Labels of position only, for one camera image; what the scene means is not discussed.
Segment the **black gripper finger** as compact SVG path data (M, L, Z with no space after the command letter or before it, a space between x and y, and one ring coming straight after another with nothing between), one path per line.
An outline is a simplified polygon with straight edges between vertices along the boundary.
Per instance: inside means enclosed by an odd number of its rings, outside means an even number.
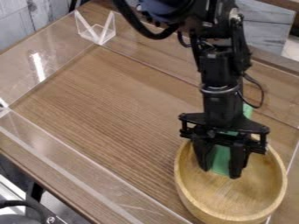
M243 143L235 143L230 147L228 175L232 179L242 176L242 170L247 167L248 150Z
M214 144L195 138L192 141L194 152L200 168L207 172L211 169L214 159Z

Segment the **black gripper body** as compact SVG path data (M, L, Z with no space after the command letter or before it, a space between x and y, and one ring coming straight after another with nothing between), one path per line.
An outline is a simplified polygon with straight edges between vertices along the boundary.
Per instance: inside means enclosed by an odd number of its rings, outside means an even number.
M243 115L243 94L206 95L206 111L200 113L182 113L180 136L191 140L206 140L215 145L231 147L235 143L246 146L248 154L264 154L267 151L267 135L270 128L254 122Z

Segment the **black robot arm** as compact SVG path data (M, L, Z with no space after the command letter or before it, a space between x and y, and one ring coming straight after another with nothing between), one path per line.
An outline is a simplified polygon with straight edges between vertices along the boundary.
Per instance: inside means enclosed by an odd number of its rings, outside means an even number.
M150 39L178 35L192 51L200 72L203 111L183 113L180 135L191 140L199 167L208 171L211 153L230 150L228 176L239 178L252 153L267 152L270 128L244 115L243 81L254 81L243 21L236 0L112 0L126 21Z

